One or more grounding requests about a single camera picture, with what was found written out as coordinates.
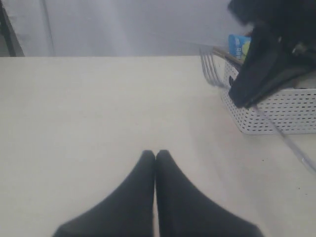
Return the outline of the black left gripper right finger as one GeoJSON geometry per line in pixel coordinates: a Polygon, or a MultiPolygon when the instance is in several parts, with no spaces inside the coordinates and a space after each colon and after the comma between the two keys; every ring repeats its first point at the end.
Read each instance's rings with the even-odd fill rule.
{"type": "Polygon", "coordinates": [[[162,237],[261,237],[260,229],[210,200],[185,176],[168,150],[156,156],[162,237]]]}

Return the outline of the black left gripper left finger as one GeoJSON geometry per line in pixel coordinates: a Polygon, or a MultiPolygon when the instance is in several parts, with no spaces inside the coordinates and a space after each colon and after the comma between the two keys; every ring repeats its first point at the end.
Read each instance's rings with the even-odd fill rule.
{"type": "Polygon", "coordinates": [[[62,224],[56,237],[152,237],[155,155],[142,152],[125,180],[103,201],[62,224]]]}

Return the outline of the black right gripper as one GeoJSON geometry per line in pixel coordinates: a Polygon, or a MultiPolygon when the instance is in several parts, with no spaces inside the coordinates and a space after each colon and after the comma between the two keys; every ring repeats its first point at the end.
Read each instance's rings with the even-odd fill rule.
{"type": "Polygon", "coordinates": [[[229,90],[236,107],[249,107],[284,87],[295,72],[315,72],[314,0],[232,0],[228,10],[253,27],[248,54],[229,90]]]}

